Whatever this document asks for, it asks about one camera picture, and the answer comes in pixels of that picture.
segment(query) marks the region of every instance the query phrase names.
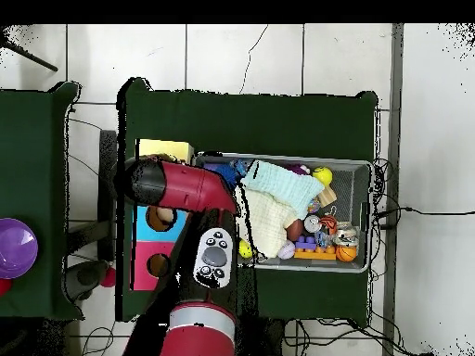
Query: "hole in box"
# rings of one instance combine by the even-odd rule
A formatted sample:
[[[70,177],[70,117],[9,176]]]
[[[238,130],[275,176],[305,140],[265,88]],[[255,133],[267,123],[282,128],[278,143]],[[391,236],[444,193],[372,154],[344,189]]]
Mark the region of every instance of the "hole in box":
[[[154,206],[149,206],[147,209],[147,224],[156,232],[166,232],[170,230],[177,219],[178,214],[174,209],[156,208]]]
[[[170,269],[170,260],[165,254],[154,254],[147,260],[147,271],[154,277],[165,276]]]

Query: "purple bowl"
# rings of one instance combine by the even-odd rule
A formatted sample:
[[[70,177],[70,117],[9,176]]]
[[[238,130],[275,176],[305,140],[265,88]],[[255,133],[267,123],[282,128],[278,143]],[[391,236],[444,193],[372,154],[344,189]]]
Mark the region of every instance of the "purple bowl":
[[[38,241],[23,222],[0,219],[0,278],[17,278],[28,272],[38,254]]]

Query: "red ball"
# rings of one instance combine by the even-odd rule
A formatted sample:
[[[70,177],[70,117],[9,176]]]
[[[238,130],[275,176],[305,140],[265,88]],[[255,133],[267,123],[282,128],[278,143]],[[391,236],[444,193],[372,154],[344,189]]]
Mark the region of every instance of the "red ball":
[[[0,278],[0,296],[6,294],[11,288],[11,280]]]
[[[110,288],[111,286],[115,286],[115,269],[112,267],[109,267],[106,270],[106,277],[104,277],[104,280],[100,283],[102,286],[105,288]]]

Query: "storage bin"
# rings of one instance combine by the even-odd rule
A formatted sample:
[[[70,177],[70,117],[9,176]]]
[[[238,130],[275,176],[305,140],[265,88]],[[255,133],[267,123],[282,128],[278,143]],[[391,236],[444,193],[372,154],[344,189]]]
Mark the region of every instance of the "storage bin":
[[[372,193],[374,189],[374,168],[370,162],[346,159],[316,159],[285,156],[259,156],[238,153],[223,153],[216,157],[198,153],[193,158],[193,165],[203,167],[205,164],[227,163],[233,159],[260,159],[284,166],[299,163],[306,165],[311,171],[317,167],[328,167],[333,173],[330,187],[335,191],[337,200],[321,208],[320,212],[330,212],[336,208],[335,218],[338,222],[351,222],[356,227],[359,237],[357,256],[351,262],[303,260],[291,258],[281,260],[272,258],[259,260],[255,267],[258,269],[276,269],[292,271],[316,271],[337,273],[361,273],[370,262],[371,254],[371,225],[373,215]],[[238,256],[238,263],[250,263]]]

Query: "green table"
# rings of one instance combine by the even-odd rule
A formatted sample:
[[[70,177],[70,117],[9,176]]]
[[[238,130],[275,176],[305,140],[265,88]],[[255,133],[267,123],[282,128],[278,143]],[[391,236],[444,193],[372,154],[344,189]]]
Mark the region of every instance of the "green table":
[[[374,159],[378,99],[373,92],[357,97],[161,92],[151,91],[142,79],[131,79],[119,92],[118,102],[124,108],[119,119],[126,158],[135,154],[135,139],[160,139],[188,142],[196,152]],[[132,212],[132,207],[125,207],[125,321],[142,313],[149,297],[148,292],[129,289]],[[257,280],[261,316],[341,317],[366,323],[367,273],[257,270]],[[238,297],[240,306],[242,293]]]
[[[66,262],[65,116],[76,83],[49,92],[0,90],[0,218],[23,221],[35,232],[38,258],[0,297],[0,316],[77,319],[63,294]]]

